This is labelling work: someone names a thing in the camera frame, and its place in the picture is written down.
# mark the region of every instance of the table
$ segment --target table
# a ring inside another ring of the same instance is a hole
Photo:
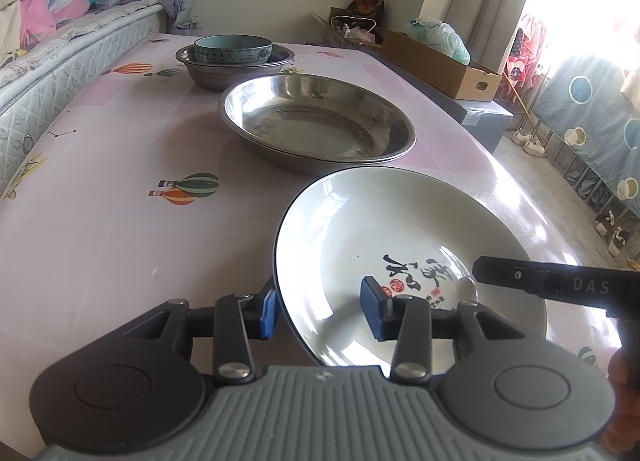
[[[28,395],[44,368],[167,299],[200,307],[260,289],[280,217],[313,181],[261,160],[226,127],[218,95],[174,58],[191,40],[151,35],[128,51],[60,114],[0,202],[0,441],[27,456],[43,448]],[[287,46],[287,72],[352,82],[404,110],[418,141],[394,166],[474,197],[532,260],[576,263],[505,169],[417,89],[358,51]],[[220,178],[210,196],[153,194],[202,172]],[[604,311],[547,307],[548,338],[606,367],[620,342]],[[204,372],[208,348],[196,340]],[[284,319],[254,353],[257,364],[311,363]]]

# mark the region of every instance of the plate rim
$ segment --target plate rim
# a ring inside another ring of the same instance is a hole
[[[271,75],[271,76],[256,76],[255,78],[251,78],[249,80],[245,80],[244,82],[241,82],[239,84],[233,84],[232,86],[228,87],[227,89],[225,89],[225,91],[220,94],[220,97],[218,99],[218,110],[220,112],[220,117],[222,117],[223,121],[227,124],[227,126],[234,131],[236,134],[238,134],[238,136],[246,139],[247,141],[251,141],[252,143],[258,144],[263,148],[267,148],[269,150],[274,150],[277,152],[282,152],[284,154],[288,154],[291,156],[295,156],[295,157],[302,157],[302,158],[307,158],[307,159],[314,159],[317,161],[321,161],[324,163],[337,163],[337,164],[356,164],[356,165],[370,165],[370,164],[380,164],[380,163],[385,163],[387,161],[393,161],[396,160],[404,155],[406,155],[412,148],[414,148],[415,146],[415,142],[417,141],[417,134],[415,132],[415,127],[414,124],[412,123],[412,121],[409,119],[409,117],[404,113],[404,111],[398,107],[396,104],[394,104],[393,102],[387,100],[384,96],[381,96],[380,94],[377,94],[374,91],[370,91],[369,89],[366,89],[364,87],[360,87],[356,84],[351,84],[349,82],[345,82],[343,80],[337,80],[336,78],[330,78],[328,76],[321,76],[321,75],[312,75],[312,74],[308,74],[308,73],[304,73],[301,75],[287,75],[288,76],[309,76],[310,78],[322,78],[323,80],[328,80],[331,82],[335,82],[338,84],[346,84],[348,86],[354,87],[360,91],[364,91],[364,92],[368,92],[369,94],[373,94],[374,96],[377,96],[380,100],[382,100],[385,104],[387,104],[388,106],[392,107],[395,111],[396,114],[399,115],[399,117],[401,118],[401,120],[404,122],[404,125],[407,127],[407,130],[409,132],[408,134],[408,138],[406,143],[402,146],[402,148],[396,152],[393,152],[391,154],[387,154],[387,155],[383,155],[383,156],[376,156],[376,157],[337,157],[337,156],[325,156],[325,155],[321,155],[321,154],[314,154],[312,152],[297,152],[291,148],[287,148],[284,146],[280,146],[280,145],[273,145],[273,144],[267,144],[265,142],[263,142],[259,137],[255,136],[254,134],[250,133],[249,131],[245,130],[244,128],[241,128],[240,126],[238,126],[237,124],[235,124],[231,118],[229,118],[229,115],[226,113],[225,110],[225,103],[226,103],[226,99],[229,97],[229,95],[234,91],[234,89],[244,86],[249,82],[253,82],[254,80],[271,80],[273,79],[274,76],[278,76],[278,75]]]
[[[284,51],[287,52],[287,57],[283,60],[278,60],[277,62],[265,62],[263,64],[255,64],[255,63],[248,63],[247,65],[238,65],[238,64],[206,64],[204,62],[191,62],[190,60],[185,60],[184,58],[182,58],[180,56],[180,53],[182,53],[183,51],[186,51],[188,48],[193,47],[194,44],[188,44],[184,47],[181,47],[180,49],[178,49],[178,51],[175,52],[175,59],[178,60],[178,62],[181,62],[187,66],[198,66],[198,67],[204,67],[204,68],[220,68],[220,69],[253,69],[253,68],[263,68],[263,67],[273,67],[273,66],[278,66],[281,65],[283,66],[284,64],[288,64],[289,62],[291,62],[295,57],[296,54],[293,50],[289,49],[288,47],[284,47],[283,45],[280,44],[273,44],[273,47],[279,47],[284,49]]]
[[[263,44],[261,46],[254,46],[254,47],[238,47],[238,48],[220,48],[220,47],[207,47],[207,46],[203,46],[202,44],[198,44],[198,42],[200,42],[201,40],[204,40],[205,38],[218,38],[218,37],[223,37],[223,36],[237,36],[237,37],[248,37],[248,38],[255,38],[255,39],[260,39],[262,42],[267,42],[267,44]],[[223,34],[219,34],[219,35],[207,35],[207,36],[201,36],[200,38],[197,38],[196,40],[193,41],[193,45],[194,46],[198,46],[200,48],[203,49],[231,49],[231,50],[243,50],[243,49],[262,49],[265,47],[269,47],[269,46],[273,46],[273,42],[271,40],[269,40],[268,38],[265,38],[263,36],[260,35],[245,35],[242,33],[223,33]]]
[[[280,222],[278,223],[278,229],[276,230],[276,234],[275,237],[273,239],[273,251],[271,252],[271,271],[273,272],[273,285],[275,287],[276,290],[276,295],[278,297],[278,301],[280,302],[280,308],[282,310],[282,313],[284,314],[284,316],[287,319],[287,323],[289,324],[289,327],[291,328],[296,340],[298,341],[298,343],[300,343],[300,345],[302,345],[303,349],[305,349],[306,352],[308,352],[308,354],[314,359],[314,361],[316,361],[319,365],[328,365],[325,364],[322,361],[322,358],[318,357],[316,355],[316,353],[314,352],[314,350],[311,348],[311,346],[309,344],[306,343],[306,340],[302,337],[301,333],[298,331],[298,328],[295,326],[295,324],[293,323],[293,319],[291,318],[291,315],[289,314],[289,310],[287,309],[286,304],[284,303],[284,298],[282,296],[282,290],[280,288],[280,282],[278,281],[278,269],[276,267],[276,250],[278,248],[278,238],[280,237],[280,232],[282,231],[282,224],[287,216],[287,214],[289,213],[291,207],[294,205],[294,203],[299,199],[300,196],[302,196],[302,194],[304,194],[307,190],[309,190],[311,187],[315,186],[316,183],[319,183],[323,180],[326,180],[328,178],[330,178],[331,176],[335,176],[338,175],[340,173],[348,173],[350,171],[356,170],[356,169],[361,169],[361,168],[380,168],[380,169],[394,169],[394,170],[400,170],[403,172],[407,172],[407,173],[411,173],[411,174],[418,174],[420,176],[424,176],[428,179],[437,181],[439,183],[443,183],[455,190],[458,190],[460,193],[470,197],[473,201],[475,201],[476,203],[478,203],[478,205],[480,205],[482,208],[484,208],[484,210],[487,210],[492,216],[494,216],[498,222],[500,222],[500,224],[502,226],[504,226],[508,232],[511,233],[511,235],[513,235],[513,232],[511,232],[511,230],[507,227],[506,224],[504,224],[504,222],[502,222],[500,220],[500,218],[495,215],[491,210],[489,210],[489,208],[487,208],[486,206],[482,205],[482,203],[480,203],[478,200],[476,200],[474,197],[470,196],[469,194],[467,194],[466,192],[464,192],[463,190],[461,190],[460,188],[453,186],[450,183],[447,183],[446,181],[443,181],[441,179],[438,179],[436,177],[433,176],[429,176],[427,174],[423,174],[421,172],[415,171],[415,170],[409,170],[406,168],[401,168],[401,167],[397,167],[397,166],[377,166],[377,165],[370,165],[370,166],[356,166],[356,167],[351,167],[351,168],[346,168],[344,170],[338,170],[329,174],[325,174],[322,177],[319,177],[318,179],[312,181],[311,183],[309,183],[307,186],[305,186],[302,190],[300,190],[300,192],[298,192],[295,197],[293,197],[293,199],[291,200],[291,202],[289,203],[289,205],[287,205],[286,210],[284,211],[284,213],[282,214],[282,217],[280,218]],[[518,238],[513,235],[513,238],[516,239],[516,241],[518,243],[520,243],[520,241],[518,240]],[[529,260],[531,260],[529,253],[527,253],[527,250],[524,249],[523,245],[520,244],[520,247],[522,248],[522,250],[524,251],[525,255],[527,255],[527,257],[529,258]],[[547,340],[547,329],[548,329],[548,310],[546,308],[546,301],[543,300],[543,316],[544,316],[544,329],[545,329],[545,333],[542,336],[545,340]],[[329,367],[332,366],[336,366],[337,364],[331,364],[328,365]]]

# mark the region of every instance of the white ceramic plate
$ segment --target white ceramic plate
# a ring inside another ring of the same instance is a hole
[[[507,227],[464,192],[417,172],[370,166],[320,178],[291,203],[276,236],[274,274],[285,313],[319,362],[377,364],[388,375],[396,343],[371,335],[360,309],[362,278],[451,309],[475,297],[460,279],[480,255],[529,260]],[[480,303],[545,335],[542,299],[476,289]],[[450,341],[434,341],[433,372],[453,362]]]

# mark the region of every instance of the metal screw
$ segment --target metal screw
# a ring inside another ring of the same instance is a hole
[[[220,376],[228,380],[241,380],[249,376],[251,369],[249,365],[242,364],[241,362],[228,362],[227,364],[220,365],[218,372]]]
[[[414,362],[403,362],[396,366],[396,375],[406,380],[418,380],[427,375],[427,368]]]

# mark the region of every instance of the stacked bowls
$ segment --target stacked bowls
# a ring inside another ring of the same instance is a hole
[[[277,74],[294,56],[293,51],[267,38],[249,35],[200,38],[175,54],[194,82],[217,92],[258,76]]]

